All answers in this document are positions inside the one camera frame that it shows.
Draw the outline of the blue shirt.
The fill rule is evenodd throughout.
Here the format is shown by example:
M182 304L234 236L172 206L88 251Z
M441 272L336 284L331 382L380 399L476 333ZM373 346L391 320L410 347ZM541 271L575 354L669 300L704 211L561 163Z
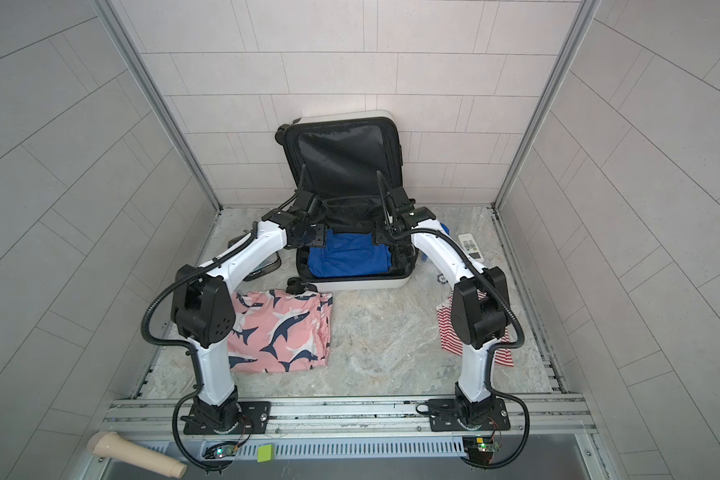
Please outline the blue shirt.
M375 245L371 234L334 233L328 230L323 247L311 247L307 265L317 278L386 274L392 255L386 245Z

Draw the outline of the pink shark print garment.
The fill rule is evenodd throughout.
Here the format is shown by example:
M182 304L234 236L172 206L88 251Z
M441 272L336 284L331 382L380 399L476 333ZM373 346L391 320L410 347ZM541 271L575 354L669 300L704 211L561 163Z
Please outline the pink shark print garment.
M232 299L235 325L227 337L234 373L294 373L325 367L331 347L333 295L271 289Z

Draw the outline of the red white striped garment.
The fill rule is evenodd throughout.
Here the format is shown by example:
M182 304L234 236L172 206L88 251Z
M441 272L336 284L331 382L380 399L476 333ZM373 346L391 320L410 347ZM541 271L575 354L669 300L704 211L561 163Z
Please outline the red white striped garment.
M436 309L440 346L446 352L461 356L463 343L451 324L452 300L453 296L449 296ZM498 349L494 356L494 361L502 367L513 368L515 366L512 353L509 349Z

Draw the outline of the clear black-trimmed toiletry pouch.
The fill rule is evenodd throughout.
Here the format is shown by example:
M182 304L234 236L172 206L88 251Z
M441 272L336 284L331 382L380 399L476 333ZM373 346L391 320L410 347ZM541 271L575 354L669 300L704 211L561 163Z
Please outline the clear black-trimmed toiletry pouch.
M275 249L275 240L267 235L251 239L251 235L241 235L229 241L231 250L241 249L231 260L225 263L229 278L252 281L277 270L282 261Z

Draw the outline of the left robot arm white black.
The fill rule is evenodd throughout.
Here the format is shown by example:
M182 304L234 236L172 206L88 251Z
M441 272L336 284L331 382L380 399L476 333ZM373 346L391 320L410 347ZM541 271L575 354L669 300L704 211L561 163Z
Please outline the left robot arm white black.
M147 343L187 350L196 380L191 413L204 428L226 432L240 416L227 353L227 337L236 321L233 295L237 286L270 255L304 246L306 228L315 222L317 209L314 194L295 192L254 222L251 230L221 255L201 266L182 267L176 280L156 296L144 313L141 335ZM172 299L170 315L182 336L180 340L158 338L150 331L154 313L168 297Z

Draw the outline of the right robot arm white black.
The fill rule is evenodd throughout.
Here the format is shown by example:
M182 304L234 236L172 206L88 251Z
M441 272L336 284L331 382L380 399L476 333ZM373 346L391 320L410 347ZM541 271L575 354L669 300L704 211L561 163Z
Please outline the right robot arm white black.
M525 423L527 405L515 395L493 386L494 357L498 350L515 350L525 334L512 311L504 272L487 268L470 257L426 207L417 208L401 187L391 188L382 174L377 185L384 214L383 238L409 243L424 253L452 287L451 326L462 343L462 366L456 383L458 420L474 429L499 421L502 402L520 406Z

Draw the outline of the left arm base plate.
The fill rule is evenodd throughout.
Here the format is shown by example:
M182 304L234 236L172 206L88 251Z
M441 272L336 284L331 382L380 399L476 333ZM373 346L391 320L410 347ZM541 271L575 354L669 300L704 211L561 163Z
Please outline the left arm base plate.
M272 404L244 401L213 406L195 399L186 414L179 415L187 435L248 435L266 431Z

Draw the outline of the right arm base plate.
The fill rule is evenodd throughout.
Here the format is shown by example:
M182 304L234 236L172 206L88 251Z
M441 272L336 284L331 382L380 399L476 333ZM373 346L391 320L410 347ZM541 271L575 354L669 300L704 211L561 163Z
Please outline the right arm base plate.
M508 431L511 428L503 400L490 396L480 402L461 397L429 399L421 415L433 432Z

